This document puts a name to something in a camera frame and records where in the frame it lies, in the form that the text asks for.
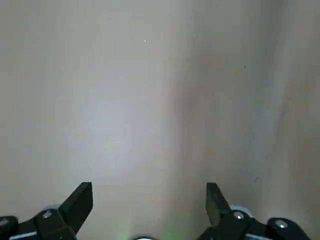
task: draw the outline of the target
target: white wall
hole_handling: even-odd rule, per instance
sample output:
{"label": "white wall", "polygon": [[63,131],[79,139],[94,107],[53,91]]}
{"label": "white wall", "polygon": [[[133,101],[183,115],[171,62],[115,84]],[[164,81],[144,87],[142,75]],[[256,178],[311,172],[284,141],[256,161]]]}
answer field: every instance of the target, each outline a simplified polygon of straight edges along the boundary
{"label": "white wall", "polygon": [[80,239],[195,239],[212,181],[320,237],[319,9],[0,1],[0,215],[92,181]]}

